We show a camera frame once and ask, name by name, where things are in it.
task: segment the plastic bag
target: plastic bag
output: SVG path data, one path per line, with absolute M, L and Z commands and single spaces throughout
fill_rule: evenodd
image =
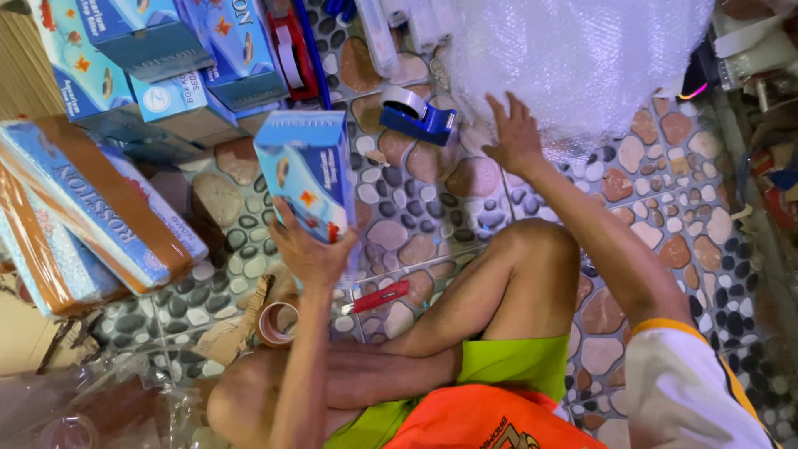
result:
M 486 92 L 511 90 L 543 131 L 544 154 L 581 161 L 628 133 L 650 95 L 684 73 L 712 0 L 471 0 L 441 54 L 466 120 L 492 121 Z
M 198 443 L 217 439 L 205 435 L 210 429 L 200 418 L 199 395 L 153 376 L 148 357 L 123 354 L 46 375 L 0 378 L 0 447 L 226 448 L 224 441 Z

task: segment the tape dispenser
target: tape dispenser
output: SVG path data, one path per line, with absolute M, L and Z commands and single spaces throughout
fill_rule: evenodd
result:
M 454 109 L 436 109 L 413 91 L 395 85 L 382 91 L 380 105 L 383 126 L 439 146 L 446 145 L 457 115 Z

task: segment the bubble wrap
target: bubble wrap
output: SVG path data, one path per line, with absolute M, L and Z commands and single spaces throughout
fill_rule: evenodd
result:
M 628 133 L 643 102 L 684 73 L 712 0 L 471 0 L 441 53 L 469 122 L 493 122 L 486 92 L 524 101 L 550 161 L 581 161 Z

